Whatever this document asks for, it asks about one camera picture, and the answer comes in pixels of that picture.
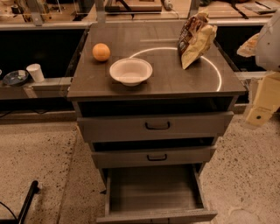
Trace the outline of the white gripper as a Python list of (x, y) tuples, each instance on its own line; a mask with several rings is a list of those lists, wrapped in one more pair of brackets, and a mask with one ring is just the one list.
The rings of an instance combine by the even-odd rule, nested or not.
[[(248, 58), (256, 55), (256, 45), (259, 34), (246, 40), (237, 50), (237, 54)], [(280, 108), (280, 73), (267, 72), (258, 81), (254, 105), (245, 109), (245, 122), (251, 126), (263, 126)]]

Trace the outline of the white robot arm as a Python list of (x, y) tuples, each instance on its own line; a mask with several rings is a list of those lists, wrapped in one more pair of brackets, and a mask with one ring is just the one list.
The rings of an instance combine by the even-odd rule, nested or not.
[(280, 10), (262, 27), (259, 33), (241, 45), (237, 54), (255, 57), (255, 63), (266, 70), (258, 81), (255, 98), (246, 108), (246, 123), (263, 126), (280, 108)]

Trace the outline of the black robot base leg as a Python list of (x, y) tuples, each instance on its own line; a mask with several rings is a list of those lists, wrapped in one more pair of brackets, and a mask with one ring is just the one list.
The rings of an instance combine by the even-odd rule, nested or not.
[(24, 204), (22, 205), (22, 208), (18, 216), (16, 216), (8, 206), (6, 206), (2, 201), (0, 201), (0, 205), (4, 207), (11, 214), (10, 219), (0, 219), (0, 224), (25, 224), (25, 218), (26, 215), (28, 214), (33, 197), (38, 192), (39, 192), (39, 182), (37, 180), (34, 180), (31, 182), (31, 186), (25, 197)]

